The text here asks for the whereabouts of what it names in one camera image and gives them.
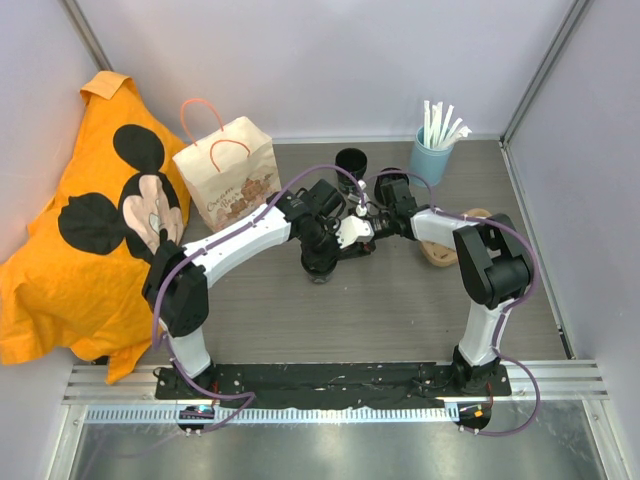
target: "white cable track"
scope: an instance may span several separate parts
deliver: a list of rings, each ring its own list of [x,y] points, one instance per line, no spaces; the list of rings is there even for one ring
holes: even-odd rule
[[[92,405],[87,410],[85,424],[167,424],[185,425],[217,423],[234,408],[215,407],[214,419],[180,419],[180,411],[187,405]],[[369,407],[344,410],[247,409],[232,420],[235,425],[261,424],[343,424],[343,423],[419,423],[451,422],[458,420],[457,404],[444,408],[384,409]]]

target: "blue cup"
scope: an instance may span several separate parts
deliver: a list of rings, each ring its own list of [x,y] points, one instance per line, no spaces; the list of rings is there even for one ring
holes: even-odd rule
[[[429,182],[430,186],[435,186],[442,180],[442,175],[449,161],[449,155],[453,151],[453,145],[446,150],[433,150],[424,146],[424,127],[420,127],[416,133],[409,161],[409,171],[415,173]],[[426,185],[421,180],[409,176],[409,181],[418,187]]]

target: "paper bag handle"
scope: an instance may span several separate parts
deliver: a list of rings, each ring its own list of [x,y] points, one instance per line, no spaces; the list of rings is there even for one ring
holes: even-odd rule
[[[229,142],[229,143],[235,143],[237,145],[242,145],[245,148],[245,150],[247,151],[247,157],[249,157],[249,155],[251,155],[251,150],[249,150],[249,147],[247,147],[242,142],[238,142],[237,140],[225,139],[225,138],[222,138],[220,140],[216,140],[215,142],[213,142],[211,144],[211,148],[209,149],[209,158],[211,159],[211,163],[213,163],[213,166],[216,167],[216,170],[218,170],[218,173],[220,173],[220,167],[218,167],[218,164],[213,159],[213,147],[215,147],[217,144],[222,143],[222,142]]]
[[[213,105],[211,105],[209,102],[207,102],[204,98],[190,98],[189,100],[187,100],[186,102],[184,102],[182,104],[182,106],[180,107],[180,123],[182,123],[182,128],[184,128],[185,133],[189,136],[189,138],[191,139],[191,143],[193,143],[194,145],[198,145],[198,142],[196,142],[196,139],[193,138],[193,135],[191,135],[191,132],[189,131],[189,128],[187,127],[186,122],[184,121],[184,111],[187,108],[187,105],[190,105],[192,103],[204,103],[207,107],[209,107],[209,109],[213,112],[213,114],[216,116],[216,118],[218,119],[218,123],[220,124],[220,130],[222,130],[224,132],[224,123],[222,123],[222,118],[220,117],[220,114],[218,113],[218,111],[216,110],[216,107],[214,107]]]
[[[220,124],[220,131],[224,132],[224,123],[222,123],[222,117],[220,117],[220,114],[218,113],[218,111],[216,110],[216,107],[214,107],[213,105],[211,105],[208,101],[206,101],[204,98],[190,98],[189,100],[187,100],[186,102],[184,102],[182,104],[182,106],[180,107],[180,123],[182,123],[182,128],[184,128],[184,131],[186,132],[186,134],[189,136],[189,139],[191,140],[191,142],[195,145],[198,146],[198,142],[196,142],[196,139],[194,138],[193,135],[191,135],[191,132],[189,131],[189,128],[187,127],[187,123],[184,121],[184,111],[187,108],[187,105],[190,105],[192,103],[203,103],[205,104],[207,107],[209,107],[209,109],[213,112],[213,114],[216,116],[216,118],[218,119],[218,123]],[[215,142],[213,142],[213,145],[211,145],[211,148],[209,149],[209,158],[211,159],[211,163],[213,163],[213,166],[216,167],[216,170],[218,170],[218,173],[220,173],[220,167],[218,167],[218,165],[216,164],[215,160],[213,159],[213,147],[215,147],[218,143],[220,142],[230,142],[230,143],[236,143],[238,145],[242,145],[245,150],[247,151],[247,157],[249,155],[251,155],[251,150],[249,150],[249,147],[247,147],[244,143],[239,142],[237,140],[216,140]]]

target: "wooden bowl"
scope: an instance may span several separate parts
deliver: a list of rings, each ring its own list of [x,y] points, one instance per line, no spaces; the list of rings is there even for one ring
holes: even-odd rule
[[[465,212],[471,217],[490,217],[491,214],[482,208],[472,208]],[[436,267],[449,267],[458,263],[458,255],[455,250],[433,242],[420,242],[420,250],[427,260]]]

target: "mickey mouse ear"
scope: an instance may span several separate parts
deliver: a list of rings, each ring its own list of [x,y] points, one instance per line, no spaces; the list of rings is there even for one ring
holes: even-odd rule
[[[158,136],[140,125],[123,125],[113,135],[113,148],[141,173],[157,173],[164,163],[164,146]]]
[[[58,217],[62,238],[77,250],[97,255],[114,251],[125,235],[116,207],[100,193],[69,197]]]

